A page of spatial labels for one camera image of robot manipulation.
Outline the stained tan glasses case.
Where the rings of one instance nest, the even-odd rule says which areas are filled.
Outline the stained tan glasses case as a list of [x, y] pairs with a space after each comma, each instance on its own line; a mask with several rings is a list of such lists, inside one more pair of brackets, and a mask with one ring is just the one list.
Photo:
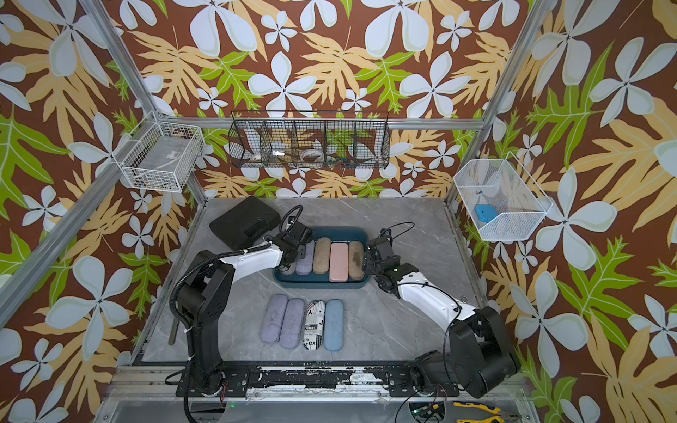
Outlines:
[[348, 276], [351, 280], [362, 280], [364, 278], [364, 257], [363, 243], [351, 241], [348, 245]]

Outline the grey fabric glasses case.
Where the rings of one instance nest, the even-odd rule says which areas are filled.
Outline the grey fabric glasses case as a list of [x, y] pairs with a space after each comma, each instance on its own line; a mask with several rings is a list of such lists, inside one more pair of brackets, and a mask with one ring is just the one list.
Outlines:
[[291, 276], [295, 273], [295, 271], [296, 271], [296, 263], [280, 267], [280, 274], [284, 276]]

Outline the tan fabric glasses case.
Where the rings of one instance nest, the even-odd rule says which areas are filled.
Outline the tan fabric glasses case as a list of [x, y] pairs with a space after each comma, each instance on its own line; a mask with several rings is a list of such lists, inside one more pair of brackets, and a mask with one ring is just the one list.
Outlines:
[[327, 237], [319, 238], [315, 241], [315, 250], [313, 258], [313, 273], [324, 275], [330, 269], [331, 260], [331, 239]]

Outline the pink hard glasses case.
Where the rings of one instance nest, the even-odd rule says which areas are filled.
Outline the pink hard glasses case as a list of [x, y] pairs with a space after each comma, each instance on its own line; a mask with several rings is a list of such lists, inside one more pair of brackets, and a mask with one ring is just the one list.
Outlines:
[[346, 243], [332, 243], [329, 280], [343, 283], [349, 279], [349, 246]]

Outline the light blue glasses case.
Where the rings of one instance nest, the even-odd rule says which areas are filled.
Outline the light blue glasses case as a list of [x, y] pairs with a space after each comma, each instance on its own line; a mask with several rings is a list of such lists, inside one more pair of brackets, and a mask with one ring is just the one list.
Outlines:
[[338, 352], [343, 347], [344, 304], [340, 300], [326, 303], [324, 314], [324, 347], [327, 351]]

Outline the lilac fabric glasses case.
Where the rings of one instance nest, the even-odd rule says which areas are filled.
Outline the lilac fabric glasses case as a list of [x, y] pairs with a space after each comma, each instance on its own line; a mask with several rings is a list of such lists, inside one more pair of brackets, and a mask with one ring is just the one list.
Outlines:
[[301, 276], [308, 276], [313, 271], [315, 253], [315, 242], [310, 241], [304, 246], [298, 261], [296, 262], [295, 273]]

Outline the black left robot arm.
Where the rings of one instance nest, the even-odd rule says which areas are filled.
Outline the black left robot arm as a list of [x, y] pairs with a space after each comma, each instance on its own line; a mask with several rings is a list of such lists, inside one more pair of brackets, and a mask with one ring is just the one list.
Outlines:
[[222, 392], [219, 319], [234, 282], [259, 271], [289, 266], [307, 245], [313, 230], [300, 222], [266, 236], [257, 246], [197, 254], [169, 296], [173, 316], [183, 325], [188, 359], [179, 393], [215, 397]]

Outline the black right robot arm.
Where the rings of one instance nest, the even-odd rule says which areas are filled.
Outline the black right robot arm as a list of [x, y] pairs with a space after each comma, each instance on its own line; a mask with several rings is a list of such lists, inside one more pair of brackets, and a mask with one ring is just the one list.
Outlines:
[[419, 393], [444, 388], [481, 398], [521, 370], [504, 319], [493, 308], [477, 308], [446, 293], [414, 265], [401, 261], [389, 234], [368, 242], [364, 271], [386, 293], [408, 302], [443, 330], [439, 351], [409, 364]]

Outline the teal plastic storage box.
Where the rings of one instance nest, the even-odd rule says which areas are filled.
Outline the teal plastic storage box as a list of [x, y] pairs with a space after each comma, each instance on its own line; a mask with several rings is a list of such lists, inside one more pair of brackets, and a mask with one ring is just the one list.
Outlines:
[[[366, 244], [368, 242], [367, 232], [359, 227], [323, 226], [312, 227], [312, 230], [314, 240], [327, 237], [338, 243], [359, 241], [362, 244]], [[360, 289], [368, 282], [370, 275], [365, 275], [360, 280], [350, 278], [347, 282], [331, 282], [329, 273], [318, 275], [311, 272], [309, 275], [304, 276], [297, 273], [285, 275], [279, 269], [274, 269], [273, 278], [285, 288]]]

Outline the white striped glasses case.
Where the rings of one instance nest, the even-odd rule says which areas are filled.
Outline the white striped glasses case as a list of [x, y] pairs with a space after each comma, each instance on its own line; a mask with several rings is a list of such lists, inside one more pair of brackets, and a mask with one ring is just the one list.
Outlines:
[[308, 351], [318, 350], [323, 343], [326, 304], [315, 300], [308, 304], [303, 327], [303, 347]]

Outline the black plastic tool case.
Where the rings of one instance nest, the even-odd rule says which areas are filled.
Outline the black plastic tool case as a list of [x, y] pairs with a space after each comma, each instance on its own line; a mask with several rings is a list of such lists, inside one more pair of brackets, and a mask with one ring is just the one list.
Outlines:
[[280, 224], [280, 214], [258, 197], [247, 197], [213, 220], [210, 230], [231, 250], [252, 247]]

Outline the blue item in basket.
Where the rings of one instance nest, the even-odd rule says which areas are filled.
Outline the blue item in basket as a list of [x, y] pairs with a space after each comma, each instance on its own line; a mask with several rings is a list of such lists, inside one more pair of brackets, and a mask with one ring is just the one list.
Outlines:
[[474, 207], [475, 214], [479, 222], [486, 224], [498, 217], [499, 212], [491, 204], [477, 204]]

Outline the white mesh basket right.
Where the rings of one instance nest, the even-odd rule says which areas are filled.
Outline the white mesh basket right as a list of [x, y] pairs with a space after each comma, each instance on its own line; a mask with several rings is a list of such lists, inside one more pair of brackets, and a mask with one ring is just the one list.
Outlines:
[[[506, 159], [469, 160], [453, 177], [458, 194], [483, 241], [526, 241], [554, 206], [528, 170]], [[497, 218], [479, 222], [474, 207], [491, 204]]]

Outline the brown hex key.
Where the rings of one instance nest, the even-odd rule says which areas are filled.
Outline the brown hex key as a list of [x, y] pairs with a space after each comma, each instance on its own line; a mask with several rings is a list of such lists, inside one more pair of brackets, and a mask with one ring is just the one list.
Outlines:
[[173, 320], [172, 320], [170, 330], [169, 330], [169, 338], [167, 339], [168, 345], [174, 345], [176, 343], [179, 324], [180, 324], [180, 321], [176, 317], [174, 317]]

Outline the yellow handled pliers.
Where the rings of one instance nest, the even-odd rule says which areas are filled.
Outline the yellow handled pliers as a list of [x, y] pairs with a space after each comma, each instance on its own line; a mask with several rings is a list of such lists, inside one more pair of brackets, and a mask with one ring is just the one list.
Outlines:
[[494, 405], [486, 405], [477, 402], [452, 403], [453, 407], [463, 410], [462, 417], [456, 419], [458, 423], [515, 423], [522, 421], [519, 412]]

